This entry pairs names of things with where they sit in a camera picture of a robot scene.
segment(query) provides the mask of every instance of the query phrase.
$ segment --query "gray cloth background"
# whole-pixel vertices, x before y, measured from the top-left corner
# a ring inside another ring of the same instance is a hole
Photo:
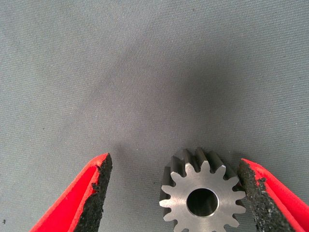
[[[160,181],[185,147],[309,203],[308,75],[305,0],[1,1],[0,231],[28,231],[105,152],[100,232],[172,231]]]

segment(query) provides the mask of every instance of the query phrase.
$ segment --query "metal gear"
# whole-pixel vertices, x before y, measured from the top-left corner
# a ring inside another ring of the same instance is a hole
[[[233,191],[239,183],[236,174],[215,152],[195,155],[183,151],[184,160],[173,156],[165,167],[160,194],[165,221],[174,221],[174,232],[225,232],[224,225],[238,227],[234,214],[246,208],[236,201],[246,196]]]

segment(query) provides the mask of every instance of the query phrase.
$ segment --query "red plastic coating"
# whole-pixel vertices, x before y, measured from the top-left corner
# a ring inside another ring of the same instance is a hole
[[[309,232],[309,206],[261,165],[242,159],[255,172],[257,185],[265,178],[266,192],[296,232]]]
[[[29,232],[73,232],[108,153],[93,158]]]

